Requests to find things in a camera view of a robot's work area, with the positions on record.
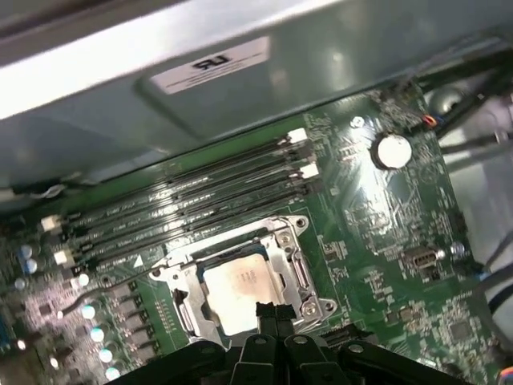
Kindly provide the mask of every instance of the wire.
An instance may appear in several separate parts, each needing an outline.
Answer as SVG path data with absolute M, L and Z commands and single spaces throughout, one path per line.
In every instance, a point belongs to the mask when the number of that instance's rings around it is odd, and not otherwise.
M 412 67 L 408 73 L 398 82 L 398 85 L 394 91 L 395 95 L 398 95 L 401 91 L 403 91 L 408 84 L 421 72 L 429 70 L 432 66 L 435 66 L 439 63 L 443 63 L 447 61 L 447 57 L 451 57 L 454 53 L 464 48 L 471 47 L 473 44 L 481 43 L 485 38 L 493 38 L 492 33 L 484 34 L 482 32 L 478 34 L 473 34 L 471 36 L 466 36 L 465 38 L 461 38 L 459 41 L 455 42 L 451 46 L 448 46 L 443 51 L 440 51 L 431 57 L 428 60 L 420 63 L 417 66 Z
M 497 248 L 491 254 L 491 256 L 487 259 L 484 269 L 490 270 L 491 266 L 497 261 L 501 255 L 503 255 L 504 251 L 513 243 L 513 230 L 511 230 L 506 236 L 501 240 L 501 242 L 497 245 Z
M 82 305 L 89 298 L 98 297 L 99 295 L 108 293 L 109 291 L 117 289 L 120 286 L 127 285 L 127 284 L 135 281 L 138 278 L 141 278 L 141 277 L 143 277 L 145 275 L 151 274 L 151 273 L 161 269 L 162 267 L 163 267 L 163 265 L 153 266 L 150 269 L 146 269 L 144 271 L 141 271 L 140 273 L 137 273 L 136 275 L 133 275 L 133 276 L 127 278 L 127 279 L 124 279 L 121 282 L 118 282 L 118 283 L 116 283 L 114 285 L 111 285 L 111 286 L 108 286 L 108 287 L 97 287 L 97 288 L 95 288 L 93 290 L 87 291 L 86 293 L 83 293 L 83 294 L 79 295 L 71 305 L 69 305 L 68 307 L 65 307 L 64 309 L 62 309 L 60 311 L 58 311 L 57 312 L 57 319 L 64 318 L 68 314 L 70 314 L 71 312 L 77 310 L 80 307 L 80 305 Z
M 513 367 L 507 367 L 506 369 L 502 369 L 500 371 L 500 375 L 501 376 L 505 376 L 505 375 L 513 375 Z
M 513 139 L 513 133 L 508 132 L 505 140 Z M 496 135 L 480 136 L 478 138 L 469 139 L 460 144 L 452 144 L 450 146 L 442 146 L 440 149 L 443 155 L 455 154 L 457 152 L 475 150 L 477 148 L 486 148 L 491 145 L 500 144 Z
M 484 298 L 485 293 L 497 285 L 500 285 L 504 281 L 513 278 L 513 264 L 508 265 L 501 270 L 497 270 L 494 273 L 490 274 L 486 278 L 484 278 L 476 287 L 474 288 L 474 297 L 475 298 Z M 495 323 L 489 309 L 487 306 L 483 306 L 482 309 L 478 309 L 481 314 L 480 318 L 483 323 L 490 329 L 495 337 L 500 341 L 503 348 L 507 351 L 513 351 L 513 342 L 504 334 L 504 332 L 497 326 Z
M 503 63 L 476 91 L 464 97 L 442 117 L 443 121 L 436 127 L 437 137 L 442 139 L 465 122 L 490 97 L 501 95 L 510 89 L 511 78 L 513 78 L 513 66 L 511 63 Z
M 506 302 L 509 298 L 513 296 L 513 283 L 509 286 L 506 286 L 504 289 L 500 290 L 489 302 L 488 307 L 490 308 L 490 312 L 495 314 L 497 310 Z

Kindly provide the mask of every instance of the chip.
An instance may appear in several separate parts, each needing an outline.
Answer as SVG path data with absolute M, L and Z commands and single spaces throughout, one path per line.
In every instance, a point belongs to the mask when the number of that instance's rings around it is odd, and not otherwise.
M 460 321 L 449 326 L 453 340 L 462 341 L 472 335 L 471 325 L 467 321 Z
M 75 329 L 75 335 L 77 337 L 85 337 L 87 334 L 87 328 L 85 326 L 77 326 Z
M 402 321 L 408 322 L 414 317 L 414 312 L 411 308 L 406 307 L 399 311 L 399 315 L 401 316 Z
M 146 346 L 142 349 L 138 349 L 135 354 L 137 355 L 137 358 L 141 361 L 148 361 L 149 359 L 153 359 L 157 356 L 155 353 L 155 348 L 153 346 Z
M 133 299 L 128 299 L 127 301 L 123 301 L 118 306 L 118 311 L 125 314 L 133 313 L 137 310 L 137 304 Z
M 144 325 L 144 321 L 141 318 L 140 314 L 132 315 L 131 317 L 128 317 L 125 320 L 125 322 L 123 322 L 123 326 L 126 327 L 127 329 L 131 329 L 131 330 L 138 329 L 143 325 Z
M 147 330 L 139 330 L 135 333 L 132 333 L 128 340 L 134 345 L 143 345 L 146 342 L 150 341 L 150 334 Z
M 41 305 L 39 307 L 39 313 L 43 316 L 43 317 L 46 317 L 47 315 L 50 315 L 51 314 L 51 306 L 47 303 Z
M 71 381 L 75 381 L 80 378 L 80 371 L 75 367 L 68 371 L 68 375 L 70 376 Z
M 388 323 L 397 323 L 399 321 L 399 316 L 397 313 L 388 313 L 386 315 L 386 321 Z
M 280 278 L 258 253 L 206 270 L 204 281 L 208 304 L 227 336 L 257 328 L 257 302 L 283 303 Z

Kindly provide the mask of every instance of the label sticker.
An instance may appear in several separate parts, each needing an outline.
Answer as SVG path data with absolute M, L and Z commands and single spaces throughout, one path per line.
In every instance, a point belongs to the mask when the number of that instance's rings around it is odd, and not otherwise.
M 172 68 L 153 76 L 151 81 L 170 95 L 268 59 L 269 37 L 265 36 Z

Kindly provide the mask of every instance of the electrolytic capacitor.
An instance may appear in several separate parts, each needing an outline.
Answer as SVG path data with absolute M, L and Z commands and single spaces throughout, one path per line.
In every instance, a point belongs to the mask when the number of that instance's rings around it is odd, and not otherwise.
M 117 343 L 110 341 L 105 344 L 105 347 L 98 353 L 99 360 L 102 363 L 109 363 L 119 353 L 119 346 Z
M 80 311 L 85 319 L 93 319 L 98 314 L 99 308 L 99 302 L 91 302 L 83 306 Z
M 103 342 L 109 330 L 109 325 L 102 323 L 101 325 L 93 327 L 89 335 L 94 342 Z
M 124 369 L 125 369 L 124 362 L 116 361 L 114 364 L 110 365 L 105 370 L 105 377 L 107 377 L 107 379 L 109 381 L 118 379 L 119 377 L 121 377 L 121 374 L 123 373 Z

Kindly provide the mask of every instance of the black cable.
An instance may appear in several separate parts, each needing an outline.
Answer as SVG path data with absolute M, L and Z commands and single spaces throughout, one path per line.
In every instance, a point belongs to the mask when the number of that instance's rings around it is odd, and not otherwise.
M 508 279 L 513 278 L 513 264 L 508 265 L 501 270 L 497 270 L 494 273 L 490 274 L 488 277 L 484 278 L 475 288 L 474 288 L 474 297 L 477 299 L 485 298 L 485 293 L 497 285 L 507 281 Z M 500 341 L 503 348 L 507 351 L 513 351 L 513 342 L 504 334 L 504 332 L 497 326 L 495 323 L 491 312 L 488 309 L 488 306 L 483 306 L 480 311 L 480 318 L 483 323 L 490 329 L 493 334 Z
M 505 60 L 513 60 L 513 50 L 496 51 L 477 59 L 465 60 L 447 69 L 419 76 L 416 83 L 420 86 L 422 93 L 427 94 L 436 88 L 457 82 L 458 80 L 494 70 L 497 67 L 497 63 L 503 63 Z
M 500 290 L 489 302 L 488 307 L 490 308 L 490 312 L 495 314 L 495 312 L 501 307 L 504 302 L 506 302 L 509 298 L 513 297 L 513 283 L 509 286 L 506 286 L 504 289 Z
M 507 139 L 513 139 L 513 132 L 507 133 Z M 458 152 L 475 150 L 477 148 L 485 148 L 494 144 L 499 144 L 496 135 L 480 136 L 478 138 L 469 139 L 460 144 L 452 144 L 450 146 L 442 146 L 440 150 L 443 155 L 455 154 Z
M 436 136 L 442 139 L 473 115 L 490 97 L 501 95 L 510 89 L 512 78 L 513 63 L 501 63 L 499 69 L 487 81 L 472 94 L 464 97 L 441 118 L 440 123 L 434 129 Z
M 497 245 L 497 248 L 491 254 L 491 256 L 487 259 L 484 264 L 485 270 L 490 270 L 491 266 L 497 261 L 501 255 L 503 255 L 504 251 L 513 243 L 513 230 L 511 230 L 506 236 L 501 240 L 501 242 Z

